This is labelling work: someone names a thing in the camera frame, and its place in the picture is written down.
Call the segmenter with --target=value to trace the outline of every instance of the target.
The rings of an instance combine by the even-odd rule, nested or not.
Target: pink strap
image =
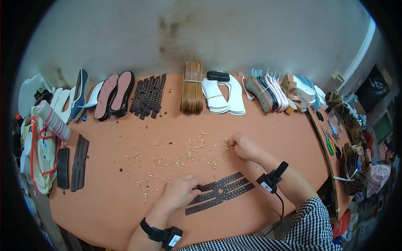
[[[244,89],[244,91],[245,91],[246,94],[247,94],[248,100],[250,100],[250,101],[253,100],[254,96],[251,96],[250,94],[248,94],[246,88],[244,87],[244,74],[240,72],[240,73],[239,73],[239,76],[242,77],[243,89]]]

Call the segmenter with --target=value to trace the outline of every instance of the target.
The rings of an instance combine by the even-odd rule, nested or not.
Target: wrist
[[[167,207],[164,203],[163,200],[158,200],[152,210],[150,211],[150,214],[156,215],[158,217],[169,217],[174,210],[171,208]]]
[[[259,148],[255,151],[255,154],[251,157],[250,160],[255,163],[261,164],[261,162],[264,161],[264,156],[266,156],[266,153],[264,152],[264,150]]]

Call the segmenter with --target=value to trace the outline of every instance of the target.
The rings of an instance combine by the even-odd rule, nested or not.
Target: scissors
[[[334,142],[333,142],[332,139],[329,137],[328,133],[325,132],[324,128],[321,127],[321,129],[322,129],[322,131],[323,131],[324,134],[325,134],[325,139],[326,139],[326,141],[327,141],[327,147],[328,147],[329,154],[331,154],[331,156],[334,156],[334,154],[335,154],[335,145],[334,145]]]

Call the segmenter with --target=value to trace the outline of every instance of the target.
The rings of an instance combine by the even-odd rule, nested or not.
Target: woman
[[[371,161],[371,151],[365,150],[364,158],[367,166],[366,172],[368,173],[367,185],[362,192],[355,194],[356,202],[362,202],[365,197],[370,198],[372,195],[378,194],[390,178],[392,163],[395,160],[394,143],[385,141],[385,145],[388,149],[383,161]]]
[[[239,133],[231,137],[230,145],[241,158],[260,164],[268,173],[278,168],[281,163]],[[341,246],[332,243],[332,228],[328,211],[310,183],[290,166],[287,167],[281,178],[282,180],[277,186],[297,210],[292,229],[284,239],[277,241],[254,235],[242,235],[194,244],[182,250],[342,250]],[[202,185],[201,180],[192,175],[171,180],[162,198],[156,202],[144,219],[148,226],[165,229],[172,212],[188,205],[197,195],[201,194],[200,190],[194,189],[197,185]],[[142,227],[137,227],[131,237],[128,250],[156,251],[160,250],[161,246],[161,242],[151,240]]]

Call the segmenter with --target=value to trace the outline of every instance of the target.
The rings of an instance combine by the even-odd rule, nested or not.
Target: label sticker
[[[272,191],[272,189],[265,182],[262,182],[260,185],[262,185],[263,188],[265,188],[268,192]]]
[[[176,243],[180,240],[181,236],[174,235],[172,240],[169,242],[169,246],[174,247]]]

